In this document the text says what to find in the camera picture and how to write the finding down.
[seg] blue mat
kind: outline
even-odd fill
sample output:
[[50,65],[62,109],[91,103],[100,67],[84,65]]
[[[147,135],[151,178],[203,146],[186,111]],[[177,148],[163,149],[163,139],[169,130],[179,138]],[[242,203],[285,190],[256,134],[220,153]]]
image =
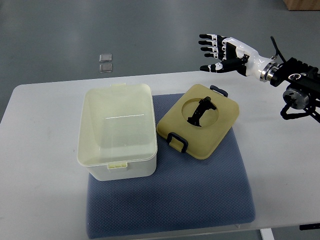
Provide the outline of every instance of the blue mat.
[[[156,123],[182,94],[153,96]],[[231,128],[213,154],[197,160],[157,137],[151,176],[98,181],[89,175],[90,239],[250,223],[255,207]]]

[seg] black bracket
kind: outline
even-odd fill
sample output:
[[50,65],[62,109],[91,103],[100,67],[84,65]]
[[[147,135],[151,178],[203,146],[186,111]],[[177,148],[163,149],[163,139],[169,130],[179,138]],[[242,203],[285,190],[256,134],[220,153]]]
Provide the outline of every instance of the black bracket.
[[205,113],[205,111],[207,111],[209,109],[216,110],[217,108],[211,102],[211,98],[209,96],[206,96],[204,99],[201,99],[199,101],[199,106],[196,108],[193,115],[191,117],[188,117],[187,122],[196,126],[196,127],[201,127],[200,122],[199,122],[200,118]]

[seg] robotic hand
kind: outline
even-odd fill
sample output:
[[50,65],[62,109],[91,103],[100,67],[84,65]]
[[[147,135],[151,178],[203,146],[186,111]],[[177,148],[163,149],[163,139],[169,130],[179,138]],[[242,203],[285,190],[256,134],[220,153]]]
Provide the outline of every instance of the robotic hand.
[[[203,65],[201,71],[212,73],[226,73],[237,71],[243,76],[254,76],[262,82],[270,82],[274,87],[279,86],[283,81],[288,81],[290,85],[283,93],[286,103],[281,116],[285,119],[297,119],[311,116],[320,123],[320,114],[316,108],[320,108],[320,74],[319,69],[306,63],[290,58],[288,61],[279,51],[275,39],[271,37],[276,50],[275,56],[266,58],[252,47],[234,39],[215,34],[200,34],[199,41],[205,53],[205,57],[213,57],[221,60],[216,64]],[[283,61],[278,65],[274,60],[280,56]],[[289,108],[304,110],[300,113],[287,113]]]
[[270,58],[260,56],[257,50],[233,37],[224,37],[214,34],[201,34],[200,38],[208,39],[199,41],[202,51],[210,53],[205,57],[214,57],[222,62],[204,65],[200,70],[213,73],[226,73],[237,71],[243,76],[254,76],[260,81],[267,81],[267,70],[277,64]]

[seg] cardboard box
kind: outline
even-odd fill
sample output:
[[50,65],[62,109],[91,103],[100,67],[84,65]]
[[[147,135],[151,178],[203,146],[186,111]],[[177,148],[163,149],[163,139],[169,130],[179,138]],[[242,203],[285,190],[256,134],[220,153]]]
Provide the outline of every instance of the cardboard box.
[[283,0],[290,11],[319,11],[320,0]]

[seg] white robotic hand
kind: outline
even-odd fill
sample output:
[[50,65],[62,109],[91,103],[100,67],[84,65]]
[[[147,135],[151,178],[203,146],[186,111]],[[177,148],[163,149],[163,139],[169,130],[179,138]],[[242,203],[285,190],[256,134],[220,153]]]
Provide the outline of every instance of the white robotic hand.
[[254,76],[262,82],[267,81],[267,71],[272,66],[277,66],[271,58],[262,57],[257,50],[233,37],[224,37],[215,34],[200,34],[199,41],[202,51],[210,52],[205,57],[222,60],[216,64],[204,65],[201,71],[212,73],[226,73],[238,71],[243,76]]

